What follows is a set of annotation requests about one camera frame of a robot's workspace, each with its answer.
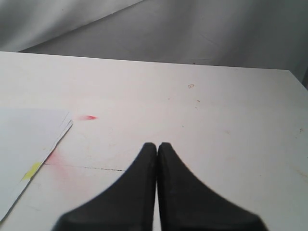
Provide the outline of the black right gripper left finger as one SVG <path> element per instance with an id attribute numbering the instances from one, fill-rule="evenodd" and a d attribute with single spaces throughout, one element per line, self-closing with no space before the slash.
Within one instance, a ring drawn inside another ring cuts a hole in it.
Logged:
<path id="1" fill-rule="evenodd" d="M 156 190 L 157 150 L 145 143 L 139 154 L 104 192 L 63 214 L 58 231 L 151 231 Z"/>

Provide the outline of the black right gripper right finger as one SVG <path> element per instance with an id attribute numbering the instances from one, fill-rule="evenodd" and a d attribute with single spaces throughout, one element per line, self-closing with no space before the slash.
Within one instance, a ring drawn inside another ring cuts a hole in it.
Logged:
<path id="1" fill-rule="evenodd" d="M 262 219 L 204 185 L 172 145 L 161 143 L 157 188 L 163 231 L 264 231 Z"/>

